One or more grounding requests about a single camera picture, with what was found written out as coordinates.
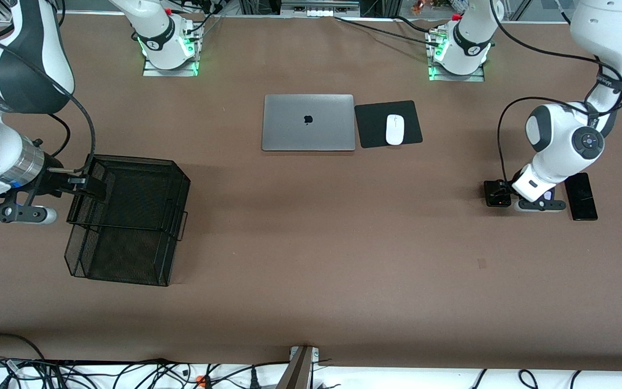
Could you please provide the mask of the black flip phone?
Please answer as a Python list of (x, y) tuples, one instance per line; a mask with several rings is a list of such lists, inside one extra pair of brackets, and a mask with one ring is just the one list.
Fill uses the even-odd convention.
[(491, 187), (491, 180), (484, 180), (484, 200), (487, 207), (509, 207), (511, 206), (511, 197), (494, 198), (493, 193), (496, 191)]

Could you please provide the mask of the black slab smartphone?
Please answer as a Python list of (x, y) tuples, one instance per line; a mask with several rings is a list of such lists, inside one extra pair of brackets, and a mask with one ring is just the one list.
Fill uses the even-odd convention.
[(586, 172), (567, 178), (564, 187), (573, 221), (598, 220), (597, 207), (594, 202), (589, 175)]

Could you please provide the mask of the white computer mouse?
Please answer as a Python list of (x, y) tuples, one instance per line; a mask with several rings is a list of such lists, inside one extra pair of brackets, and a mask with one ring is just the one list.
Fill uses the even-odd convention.
[(399, 114), (387, 116), (385, 140), (390, 146), (402, 145), (405, 136), (405, 120)]

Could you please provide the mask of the black mouse pad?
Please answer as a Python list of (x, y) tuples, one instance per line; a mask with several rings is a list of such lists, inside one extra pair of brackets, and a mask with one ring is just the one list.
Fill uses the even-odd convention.
[(365, 149), (397, 147), (388, 145), (385, 140), (387, 116), (389, 114), (399, 114), (405, 120), (405, 136), (402, 145), (422, 143), (424, 140), (416, 106), (412, 100), (358, 104), (354, 107), (354, 111), (361, 147)]

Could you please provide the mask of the silver closed laptop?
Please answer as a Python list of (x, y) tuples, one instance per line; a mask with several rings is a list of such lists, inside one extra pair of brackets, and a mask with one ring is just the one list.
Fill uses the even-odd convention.
[(355, 99), (348, 94), (266, 95), (264, 152), (353, 152)]

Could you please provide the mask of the grey power strip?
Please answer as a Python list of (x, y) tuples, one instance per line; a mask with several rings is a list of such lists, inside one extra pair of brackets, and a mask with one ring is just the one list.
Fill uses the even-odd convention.
[(286, 17), (361, 17), (360, 0), (280, 0)]

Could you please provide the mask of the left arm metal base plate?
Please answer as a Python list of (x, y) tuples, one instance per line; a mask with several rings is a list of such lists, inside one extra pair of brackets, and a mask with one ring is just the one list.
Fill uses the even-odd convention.
[(438, 62), (429, 63), (429, 80), (430, 81), (447, 81), (447, 82), (484, 82), (484, 66), (479, 65), (476, 71), (468, 75), (457, 75), (445, 69)]

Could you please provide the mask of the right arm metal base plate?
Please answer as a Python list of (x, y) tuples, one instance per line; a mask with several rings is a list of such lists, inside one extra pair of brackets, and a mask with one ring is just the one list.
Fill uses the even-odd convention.
[(145, 56), (144, 77), (196, 77), (199, 74), (200, 55), (196, 55), (175, 69), (159, 69)]

